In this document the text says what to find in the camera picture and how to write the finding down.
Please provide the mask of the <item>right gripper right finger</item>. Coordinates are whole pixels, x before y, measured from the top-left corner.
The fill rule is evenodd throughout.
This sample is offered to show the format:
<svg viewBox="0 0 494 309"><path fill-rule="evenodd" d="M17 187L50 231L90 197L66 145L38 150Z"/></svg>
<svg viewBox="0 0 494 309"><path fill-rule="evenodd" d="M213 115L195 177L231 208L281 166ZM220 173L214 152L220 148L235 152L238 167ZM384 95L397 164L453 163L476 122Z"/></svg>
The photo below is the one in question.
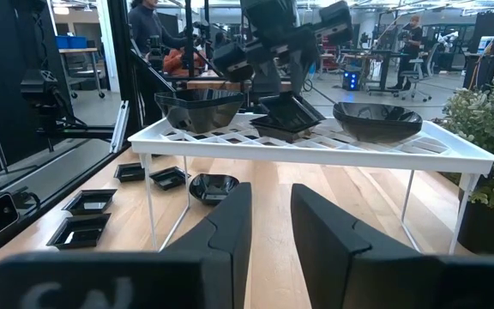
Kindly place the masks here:
<svg viewBox="0 0 494 309"><path fill-rule="evenodd" d="M494 309L494 256L423 254L302 184L291 216L312 309Z"/></svg>

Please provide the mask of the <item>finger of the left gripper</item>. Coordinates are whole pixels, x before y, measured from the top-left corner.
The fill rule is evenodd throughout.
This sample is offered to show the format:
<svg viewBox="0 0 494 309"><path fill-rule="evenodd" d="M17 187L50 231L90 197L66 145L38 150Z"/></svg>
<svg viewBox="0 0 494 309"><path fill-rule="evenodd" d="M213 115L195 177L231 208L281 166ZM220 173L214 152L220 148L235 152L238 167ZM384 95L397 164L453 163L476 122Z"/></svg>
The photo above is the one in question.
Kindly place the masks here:
<svg viewBox="0 0 494 309"><path fill-rule="evenodd" d="M300 94L310 66L318 59L318 50L315 46L291 51L289 54L289 76L292 91Z"/></svg>
<svg viewBox="0 0 494 309"><path fill-rule="evenodd" d="M261 95L280 93L281 79L273 60L258 65L257 92Z"/></svg>

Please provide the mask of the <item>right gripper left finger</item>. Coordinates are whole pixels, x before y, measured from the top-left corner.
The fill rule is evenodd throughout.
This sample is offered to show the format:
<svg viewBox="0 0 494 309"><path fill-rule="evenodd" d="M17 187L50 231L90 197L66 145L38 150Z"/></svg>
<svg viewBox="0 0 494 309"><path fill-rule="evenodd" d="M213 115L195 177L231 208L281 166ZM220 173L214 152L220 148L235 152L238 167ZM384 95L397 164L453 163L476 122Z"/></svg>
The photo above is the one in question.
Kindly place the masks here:
<svg viewBox="0 0 494 309"><path fill-rule="evenodd" d="M241 183L160 252L35 251L0 261L0 309L242 309L252 192Z"/></svg>

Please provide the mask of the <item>black small square plate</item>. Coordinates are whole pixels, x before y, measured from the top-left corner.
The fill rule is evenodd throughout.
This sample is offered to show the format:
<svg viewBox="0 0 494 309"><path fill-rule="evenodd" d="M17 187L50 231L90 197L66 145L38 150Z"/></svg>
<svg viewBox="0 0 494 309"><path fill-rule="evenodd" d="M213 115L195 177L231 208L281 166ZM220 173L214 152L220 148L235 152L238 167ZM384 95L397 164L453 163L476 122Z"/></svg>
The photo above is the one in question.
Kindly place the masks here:
<svg viewBox="0 0 494 309"><path fill-rule="evenodd" d="M190 175L179 167L168 167L149 175L154 184L163 191L185 185L189 177Z"/></svg>
<svg viewBox="0 0 494 309"><path fill-rule="evenodd" d="M263 97L259 99L259 106L266 115L256 118L255 124L267 124L290 132L308 129L326 119L302 96L293 92Z"/></svg>
<svg viewBox="0 0 494 309"><path fill-rule="evenodd" d="M117 189L81 190L64 207L72 215L102 214L110 206Z"/></svg>
<svg viewBox="0 0 494 309"><path fill-rule="evenodd" d="M110 213L67 217L46 245L58 250L95 247L110 217Z"/></svg>
<svg viewBox="0 0 494 309"><path fill-rule="evenodd" d="M259 136L272 137L292 143L298 139L309 136L312 128L318 125L319 122L285 126L269 116L263 116L252 119L250 124L258 131Z"/></svg>

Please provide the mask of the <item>black wavy square plate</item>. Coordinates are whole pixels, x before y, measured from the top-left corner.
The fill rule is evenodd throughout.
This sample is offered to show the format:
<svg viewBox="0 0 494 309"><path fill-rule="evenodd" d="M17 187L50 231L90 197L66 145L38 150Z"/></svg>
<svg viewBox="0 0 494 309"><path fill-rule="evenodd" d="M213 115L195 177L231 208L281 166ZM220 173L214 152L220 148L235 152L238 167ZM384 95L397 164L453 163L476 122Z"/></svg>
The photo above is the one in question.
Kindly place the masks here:
<svg viewBox="0 0 494 309"><path fill-rule="evenodd" d="M159 104L172 106L217 106L234 102L244 102L245 95L241 92L226 89L192 88L175 92L156 93L154 99Z"/></svg>
<svg viewBox="0 0 494 309"><path fill-rule="evenodd" d="M192 133L206 133L228 126L241 105L243 105L242 101L193 107L158 102L166 120L173 128Z"/></svg>

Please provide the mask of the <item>black leaf-shaped plate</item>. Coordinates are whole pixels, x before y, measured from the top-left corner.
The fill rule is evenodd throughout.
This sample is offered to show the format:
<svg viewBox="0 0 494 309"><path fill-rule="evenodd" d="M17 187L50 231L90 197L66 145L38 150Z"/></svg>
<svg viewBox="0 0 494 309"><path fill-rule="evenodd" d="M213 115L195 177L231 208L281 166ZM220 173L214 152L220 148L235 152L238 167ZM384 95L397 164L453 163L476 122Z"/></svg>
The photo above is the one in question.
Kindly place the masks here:
<svg viewBox="0 0 494 309"><path fill-rule="evenodd" d="M214 206L224 200L239 184L239 180L226 174L200 173L189 185L190 195L204 205Z"/></svg>

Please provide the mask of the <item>black computer blue lights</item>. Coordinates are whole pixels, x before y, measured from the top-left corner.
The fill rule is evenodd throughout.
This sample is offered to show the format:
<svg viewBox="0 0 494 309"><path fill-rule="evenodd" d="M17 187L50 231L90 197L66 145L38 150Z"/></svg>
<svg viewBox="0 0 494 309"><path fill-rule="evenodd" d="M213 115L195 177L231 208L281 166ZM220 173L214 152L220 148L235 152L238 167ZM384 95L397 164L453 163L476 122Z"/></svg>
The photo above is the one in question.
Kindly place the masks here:
<svg viewBox="0 0 494 309"><path fill-rule="evenodd" d="M359 91L359 79L360 79L359 68L354 68L353 70L345 70L342 79L342 88L347 91Z"/></svg>

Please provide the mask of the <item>person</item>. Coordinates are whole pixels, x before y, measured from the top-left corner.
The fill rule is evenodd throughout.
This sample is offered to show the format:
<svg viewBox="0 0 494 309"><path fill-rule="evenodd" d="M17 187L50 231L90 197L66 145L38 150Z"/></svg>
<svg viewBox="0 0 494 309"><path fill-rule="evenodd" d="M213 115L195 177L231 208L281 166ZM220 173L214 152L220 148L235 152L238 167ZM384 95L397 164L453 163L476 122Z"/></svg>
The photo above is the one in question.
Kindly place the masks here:
<svg viewBox="0 0 494 309"><path fill-rule="evenodd" d="M158 0L132 0L128 20L132 26L133 40L140 53L146 56L150 50L148 39L159 36L162 43L174 49L186 47L186 38L171 36L156 14Z"/></svg>
<svg viewBox="0 0 494 309"><path fill-rule="evenodd" d="M189 70L185 67L185 49L171 49L163 61L163 71L171 76L182 77L189 76ZM194 54L194 75L198 76L202 69L206 66L206 62L196 53Z"/></svg>
<svg viewBox="0 0 494 309"><path fill-rule="evenodd" d="M411 87L411 83L405 81L406 78L403 76L403 73L413 69L414 63L411 63L411 60L414 60L419 54L423 36L423 30L419 22L420 16L413 15L409 23L403 27L407 31L407 34L403 36L404 46L401 50L403 57L400 60L397 83L395 85L399 90L409 90Z"/></svg>

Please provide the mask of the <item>grey office chair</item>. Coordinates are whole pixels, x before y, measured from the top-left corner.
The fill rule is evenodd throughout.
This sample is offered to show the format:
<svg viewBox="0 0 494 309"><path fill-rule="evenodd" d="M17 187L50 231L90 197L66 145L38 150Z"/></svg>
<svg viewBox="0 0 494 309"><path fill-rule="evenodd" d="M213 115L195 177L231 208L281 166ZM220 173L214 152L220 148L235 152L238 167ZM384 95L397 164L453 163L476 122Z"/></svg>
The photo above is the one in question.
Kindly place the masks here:
<svg viewBox="0 0 494 309"><path fill-rule="evenodd" d="M410 64L414 64L413 70L404 71L401 75L406 78L408 82L411 83L411 88L409 90L401 90L399 96L404 100L407 96L414 99L417 95L422 98L423 102L432 99L430 94L427 94L419 89L417 86L422 81L430 80L434 75L434 55L436 53L439 43L436 43L431 50L426 54L426 59L415 58L410 61Z"/></svg>

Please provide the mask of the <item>grey rolling table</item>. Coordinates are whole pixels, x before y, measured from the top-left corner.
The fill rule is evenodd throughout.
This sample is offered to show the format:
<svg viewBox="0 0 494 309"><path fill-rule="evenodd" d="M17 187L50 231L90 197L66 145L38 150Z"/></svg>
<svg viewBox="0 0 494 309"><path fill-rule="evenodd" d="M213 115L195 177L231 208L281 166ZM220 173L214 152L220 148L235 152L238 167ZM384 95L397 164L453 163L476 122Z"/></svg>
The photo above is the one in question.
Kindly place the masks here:
<svg viewBox="0 0 494 309"><path fill-rule="evenodd" d="M105 93L102 90L100 84L100 74L97 67L97 61L95 57L95 53L98 51L97 48L81 48L81 49L59 49L59 55L63 64L64 77L66 79L66 84L69 90L69 95L72 99L76 99L78 97L75 90L72 88L73 84L81 83L82 80L87 80L86 77L82 78L74 78L69 75L69 64L67 61L68 55L83 55L85 59L89 61L91 64L91 79L94 80L98 96L101 99L105 98Z"/></svg>

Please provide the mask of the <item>black stand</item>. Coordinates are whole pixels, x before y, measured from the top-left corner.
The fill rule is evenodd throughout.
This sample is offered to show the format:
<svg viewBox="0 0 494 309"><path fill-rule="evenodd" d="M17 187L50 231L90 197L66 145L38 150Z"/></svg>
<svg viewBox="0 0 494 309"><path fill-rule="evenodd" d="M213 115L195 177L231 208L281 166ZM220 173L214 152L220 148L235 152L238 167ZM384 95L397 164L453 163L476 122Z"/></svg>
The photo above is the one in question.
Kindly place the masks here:
<svg viewBox="0 0 494 309"><path fill-rule="evenodd" d="M27 70L21 82L21 95L38 117L36 133L48 139L98 139L110 142L114 127L88 125L66 105L57 78L49 70Z"/></svg>

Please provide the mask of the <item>black partition panel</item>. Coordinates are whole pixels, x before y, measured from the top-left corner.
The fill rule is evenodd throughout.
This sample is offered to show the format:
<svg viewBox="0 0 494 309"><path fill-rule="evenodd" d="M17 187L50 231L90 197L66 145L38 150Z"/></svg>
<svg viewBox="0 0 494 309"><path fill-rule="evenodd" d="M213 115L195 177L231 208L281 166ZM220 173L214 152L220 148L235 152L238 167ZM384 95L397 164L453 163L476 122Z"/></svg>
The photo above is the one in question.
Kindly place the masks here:
<svg viewBox="0 0 494 309"><path fill-rule="evenodd" d="M9 164L48 148L47 140L36 133L36 110L21 95L27 69L39 67L43 52L47 52L49 71L57 78L59 90L69 95L50 11L45 8L41 14L45 33L45 46L41 46L37 42L39 29L28 8L30 3L31 0L0 0L0 143Z"/></svg>

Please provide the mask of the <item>black rig post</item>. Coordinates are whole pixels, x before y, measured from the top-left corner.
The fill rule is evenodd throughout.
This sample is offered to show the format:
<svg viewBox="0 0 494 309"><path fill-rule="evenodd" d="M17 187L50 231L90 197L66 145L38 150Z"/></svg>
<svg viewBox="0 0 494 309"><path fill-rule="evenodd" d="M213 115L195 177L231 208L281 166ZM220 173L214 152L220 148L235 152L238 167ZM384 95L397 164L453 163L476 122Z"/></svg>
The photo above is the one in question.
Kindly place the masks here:
<svg viewBox="0 0 494 309"><path fill-rule="evenodd" d="M126 0L106 0L108 17L111 27L111 36L114 56L117 66L117 77L121 99L129 103L129 115L124 127L124 137L128 138L135 128L136 121L134 107L131 100L134 98L133 85L130 73L130 31L127 19Z"/></svg>

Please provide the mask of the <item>silver metal bracket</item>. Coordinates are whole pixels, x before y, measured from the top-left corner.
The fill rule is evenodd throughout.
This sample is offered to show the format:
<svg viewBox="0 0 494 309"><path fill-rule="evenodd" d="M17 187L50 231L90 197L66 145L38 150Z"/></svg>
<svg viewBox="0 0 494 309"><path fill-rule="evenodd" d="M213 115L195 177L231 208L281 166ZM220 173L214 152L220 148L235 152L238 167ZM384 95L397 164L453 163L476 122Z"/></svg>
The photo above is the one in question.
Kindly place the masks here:
<svg viewBox="0 0 494 309"><path fill-rule="evenodd" d="M110 152L113 154L116 154L123 146L129 112L129 102L127 100L122 101L118 109L117 121L110 142Z"/></svg>

